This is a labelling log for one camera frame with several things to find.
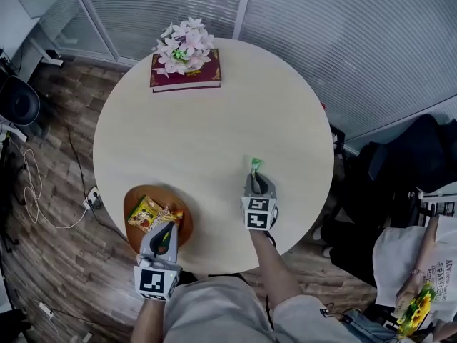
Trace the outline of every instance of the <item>wooden floor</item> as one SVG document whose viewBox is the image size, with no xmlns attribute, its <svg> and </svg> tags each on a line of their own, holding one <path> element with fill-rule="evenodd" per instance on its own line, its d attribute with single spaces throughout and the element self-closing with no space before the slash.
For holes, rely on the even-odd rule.
<svg viewBox="0 0 457 343">
<path fill-rule="evenodd" d="M 41 66 L 31 83 L 49 96 L 59 113 L 42 119 L 46 131 L 22 144 L 24 151 L 34 151 L 43 179 L 39 204 L 54 225 L 71 225 L 84 211 L 81 177 L 65 123 L 69 125 L 89 189 L 96 183 L 92 143 L 97 119 L 122 76 L 122 70 L 116 67 L 75 60 L 66 62 L 62 68 Z M 35 169 L 32 179 L 36 184 Z M 18 193 L 22 193 L 26 183 L 24 171 L 17 185 Z M 330 196 L 321 216 L 333 203 Z M 135 255 L 105 209 L 96 214 L 100 223 L 87 213 L 74 228 L 55 229 L 42 217 L 34 224 L 25 208 L 14 202 L 9 232 L 20 245 L 10 254 L 2 250 L 2 259 L 12 298 L 16 307 L 26 310 L 34 326 L 29 336 L 36 342 L 69 342 L 75 334 L 83 337 L 86 332 L 94 336 L 90 342 L 129 340 L 142 304 L 134 291 Z M 303 290 L 325 304 L 333 302 L 336 311 L 364 308 L 375 297 L 374 288 L 323 258 L 321 246 L 311 242 L 310 233 L 283 257 Z M 264 302 L 265 291 L 258 271 L 251 270 L 244 276 Z M 39 309 L 39 302 L 55 311 L 54 326 Z"/>
</svg>

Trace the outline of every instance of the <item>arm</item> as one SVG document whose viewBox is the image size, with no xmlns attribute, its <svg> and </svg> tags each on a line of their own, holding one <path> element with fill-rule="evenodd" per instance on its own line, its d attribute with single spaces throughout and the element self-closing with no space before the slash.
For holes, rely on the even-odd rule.
<svg viewBox="0 0 457 343">
<path fill-rule="evenodd" d="M 448 339 L 455 333 L 457 333 L 457 322 L 451 322 L 448 324 L 439 322 L 433 332 L 433 341 L 439 342 L 441 340 Z"/>
<path fill-rule="evenodd" d="M 282 301 L 303 294 L 296 278 L 288 270 L 269 238 L 260 231 L 249 230 L 256 249 L 263 283 L 274 309 Z"/>
<path fill-rule="evenodd" d="M 414 269 L 423 271 L 428 255 L 435 246 L 436 230 L 438 228 L 438 217 L 432 217 L 428 223 L 426 233 L 423 235 L 421 247 L 414 264 Z M 401 300 L 401 297 L 405 293 L 418 294 L 422 287 L 422 276 L 420 274 L 410 274 L 406 279 L 400 291 L 397 293 L 397 301 Z"/>
<path fill-rule="evenodd" d="M 164 307 L 164 301 L 144 301 L 130 343 L 159 343 L 163 341 Z"/>
</svg>

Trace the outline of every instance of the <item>wooden plate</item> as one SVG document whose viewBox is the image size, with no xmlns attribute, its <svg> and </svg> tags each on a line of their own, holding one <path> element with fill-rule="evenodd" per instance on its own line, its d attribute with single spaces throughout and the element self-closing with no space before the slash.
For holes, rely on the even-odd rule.
<svg viewBox="0 0 457 343">
<path fill-rule="evenodd" d="M 192 222 L 191 212 L 173 192 L 156 186 L 137 186 L 130 189 L 124 197 L 124 221 L 126 225 L 127 239 L 131 248 L 139 253 L 141 240 L 146 234 L 143 230 L 130 225 L 127 220 L 131 211 L 138 204 L 142 196 L 148 196 L 155 201 L 160 207 L 168 206 L 170 211 L 184 211 L 183 219 L 180 222 L 178 230 L 178 247 L 187 242 L 191 237 L 194 224 Z"/>
</svg>

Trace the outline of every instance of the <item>red book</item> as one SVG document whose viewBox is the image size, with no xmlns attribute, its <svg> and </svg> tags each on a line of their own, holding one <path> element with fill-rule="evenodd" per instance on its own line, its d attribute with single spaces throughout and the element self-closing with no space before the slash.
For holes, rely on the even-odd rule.
<svg viewBox="0 0 457 343">
<path fill-rule="evenodd" d="M 160 55 L 152 56 L 151 67 L 151 88 L 152 92 L 171 91 L 183 89 L 198 88 L 220 88 L 221 87 L 221 63 L 219 61 L 219 50 L 210 49 L 208 57 L 210 62 L 206 62 L 201 69 L 186 72 L 184 75 L 176 72 L 166 77 L 163 74 L 157 74 L 154 69 L 164 67 L 159 62 Z"/>
</svg>

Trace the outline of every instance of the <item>white desk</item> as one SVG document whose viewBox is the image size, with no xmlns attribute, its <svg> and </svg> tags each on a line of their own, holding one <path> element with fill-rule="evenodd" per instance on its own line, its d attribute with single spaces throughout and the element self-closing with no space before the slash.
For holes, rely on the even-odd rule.
<svg viewBox="0 0 457 343">
<path fill-rule="evenodd" d="M 13 59 L 40 18 L 32 19 L 19 0 L 0 0 L 0 47 Z"/>
<path fill-rule="evenodd" d="M 123 202 L 131 187 L 163 184 L 186 202 L 194 233 L 179 263 L 195 273 L 258 266 L 240 198 L 251 157 L 276 185 L 278 251 L 309 230 L 328 195 L 333 142 L 321 103 L 277 56 L 241 41 L 215 40 L 220 89 L 152 94 L 151 56 L 116 85 L 101 112 L 94 171 L 101 198 L 125 233 Z"/>
</svg>

